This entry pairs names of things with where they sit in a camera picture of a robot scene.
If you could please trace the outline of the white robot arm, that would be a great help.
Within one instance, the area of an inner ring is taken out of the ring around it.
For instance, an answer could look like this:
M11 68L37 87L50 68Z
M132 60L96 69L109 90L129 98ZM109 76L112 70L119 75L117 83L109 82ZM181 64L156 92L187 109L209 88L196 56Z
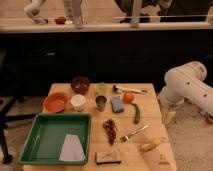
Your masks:
M174 67L165 73L165 86L158 95L162 121L168 124L176 110L188 99L201 109L205 121L213 124L213 87L204 83L205 66L198 61Z

